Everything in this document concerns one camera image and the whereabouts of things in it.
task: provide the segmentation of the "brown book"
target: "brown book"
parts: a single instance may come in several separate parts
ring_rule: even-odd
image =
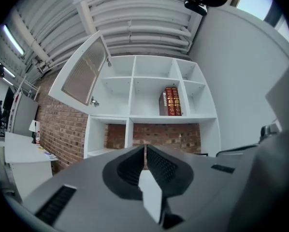
[[[163,91],[159,97],[159,115],[168,116],[168,105],[165,91]]]
[[[167,87],[165,89],[165,91],[166,91],[166,97],[167,97],[168,116],[175,116],[172,88],[171,87]]]
[[[174,101],[175,115],[176,116],[182,116],[178,89],[176,87],[173,87],[172,90],[173,90],[173,101]]]

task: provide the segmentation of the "white bookshelf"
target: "white bookshelf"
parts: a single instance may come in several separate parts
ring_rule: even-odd
[[[101,52],[101,44],[90,49],[98,37],[104,44],[107,61],[103,56],[90,59],[96,56],[91,53],[93,50],[99,54]],[[55,99],[89,114],[85,158],[112,151],[104,148],[107,124],[126,125],[125,147],[132,146],[135,123],[199,123],[202,153],[215,157],[220,151],[217,113],[210,89],[197,63],[158,56],[111,57],[100,33],[93,35],[87,42],[68,60],[49,92]],[[91,51],[90,55],[85,53],[88,50]],[[102,58],[102,66],[97,68],[94,61]],[[80,59],[93,64],[80,65]],[[92,80],[92,92],[87,97],[91,95],[99,103],[98,106],[80,102],[76,97],[77,94],[83,95],[81,89],[80,92],[78,90],[82,88],[82,85],[79,87],[79,80],[85,81],[89,74],[96,78]],[[75,89],[72,95],[63,92],[64,83],[69,81],[69,85],[73,84],[70,77],[76,81],[72,86]],[[83,83],[87,90],[89,85]],[[178,88],[182,116],[159,115],[159,97],[166,87]]]

